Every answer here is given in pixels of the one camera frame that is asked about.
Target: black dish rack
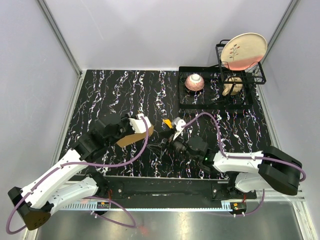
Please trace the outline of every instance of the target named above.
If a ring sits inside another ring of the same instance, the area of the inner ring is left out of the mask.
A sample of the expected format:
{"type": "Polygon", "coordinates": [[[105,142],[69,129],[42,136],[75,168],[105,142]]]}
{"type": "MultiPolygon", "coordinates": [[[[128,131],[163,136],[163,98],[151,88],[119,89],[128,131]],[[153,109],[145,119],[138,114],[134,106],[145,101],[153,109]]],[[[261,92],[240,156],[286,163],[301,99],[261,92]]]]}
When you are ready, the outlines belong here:
{"type": "Polygon", "coordinates": [[[221,40],[215,46],[218,64],[209,67],[180,66],[178,76],[178,99],[181,110],[247,110],[252,107],[253,90],[256,85],[266,83],[266,77],[260,62],[254,62],[249,68],[234,71],[227,68],[228,62],[221,62],[221,53],[230,40],[221,40]],[[199,74],[203,77],[204,88],[201,91],[190,91],[185,86],[187,77],[199,74]],[[239,77],[242,81],[228,81],[230,77],[239,77]],[[232,84],[227,96],[222,96],[224,84],[232,84]],[[236,84],[242,84],[242,90],[231,96],[236,84]]]}

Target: yellow object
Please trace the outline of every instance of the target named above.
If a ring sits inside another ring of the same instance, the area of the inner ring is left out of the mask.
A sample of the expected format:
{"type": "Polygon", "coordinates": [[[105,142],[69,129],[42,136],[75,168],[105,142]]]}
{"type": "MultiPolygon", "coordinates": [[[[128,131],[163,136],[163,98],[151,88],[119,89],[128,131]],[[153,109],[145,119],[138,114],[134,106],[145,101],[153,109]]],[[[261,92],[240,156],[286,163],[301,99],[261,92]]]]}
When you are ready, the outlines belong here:
{"type": "Polygon", "coordinates": [[[162,121],[171,129],[173,129],[171,121],[169,119],[162,119],[162,121]]]}

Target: pink bowl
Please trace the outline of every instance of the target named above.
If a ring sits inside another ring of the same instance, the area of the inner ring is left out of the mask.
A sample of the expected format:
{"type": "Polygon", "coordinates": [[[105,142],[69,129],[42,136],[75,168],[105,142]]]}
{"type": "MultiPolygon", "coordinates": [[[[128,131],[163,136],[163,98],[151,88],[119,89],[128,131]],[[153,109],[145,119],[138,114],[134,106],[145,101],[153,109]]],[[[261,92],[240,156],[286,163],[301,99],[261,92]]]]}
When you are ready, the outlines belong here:
{"type": "Polygon", "coordinates": [[[205,81],[199,74],[191,74],[185,80],[185,87],[191,91],[200,91],[205,86],[205,81]]]}

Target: black marble table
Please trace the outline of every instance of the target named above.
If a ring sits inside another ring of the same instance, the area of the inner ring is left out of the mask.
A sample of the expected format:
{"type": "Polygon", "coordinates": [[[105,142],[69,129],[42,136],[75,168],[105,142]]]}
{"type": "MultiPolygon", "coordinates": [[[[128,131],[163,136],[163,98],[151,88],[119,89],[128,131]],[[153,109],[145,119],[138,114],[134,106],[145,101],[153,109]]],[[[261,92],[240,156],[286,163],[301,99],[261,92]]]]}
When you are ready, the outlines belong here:
{"type": "MultiPolygon", "coordinates": [[[[149,143],[160,142],[159,133],[167,130],[162,120],[173,120],[179,116],[177,84],[177,71],[87,70],[61,156],[99,117],[109,113],[134,115],[138,111],[143,112],[154,125],[154,133],[149,138],[149,143]]],[[[211,113],[218,119],[226,151],[255,152],[271,145],[258,92],[254,96],[253,107],[248,111],[238,114],[215,110],[211,113]]],[[[192,119],[189,114],[183,116],[186,122],[192,119]]],[[[187,139],[195,135],[202,137],[211,148],[215,148],[218,144],[214,123],[207,116],[200,117],[193,123],[183,137],[187,139]]],[[[140,141],[124,148],[111,146],[97,163],[116,164],[128,161],[139,152],[142,144],[140,141]]],[[[97,170],[105,176],[190,179],[225,177],[223,174],[208,175],[198,167],[197,162],[174,154],[165,155],[160,160],[149,149],[146,149],[137,161],[125,167],[100,167],[97,170]]]]}

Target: pink and beige plate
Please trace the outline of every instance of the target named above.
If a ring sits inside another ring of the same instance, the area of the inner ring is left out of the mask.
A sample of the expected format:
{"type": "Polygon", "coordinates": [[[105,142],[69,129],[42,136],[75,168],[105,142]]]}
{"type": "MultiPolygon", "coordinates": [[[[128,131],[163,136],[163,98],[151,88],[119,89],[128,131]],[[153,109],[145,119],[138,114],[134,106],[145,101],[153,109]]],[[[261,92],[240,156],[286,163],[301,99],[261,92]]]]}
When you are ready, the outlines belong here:
{"type": "Polygon", "coordinates": [[[221,62],[232,71],[246,70],[260,62],[267,48],[268,43],[260,34],[244,33],[234,37],[224,46],[221,62]]]}

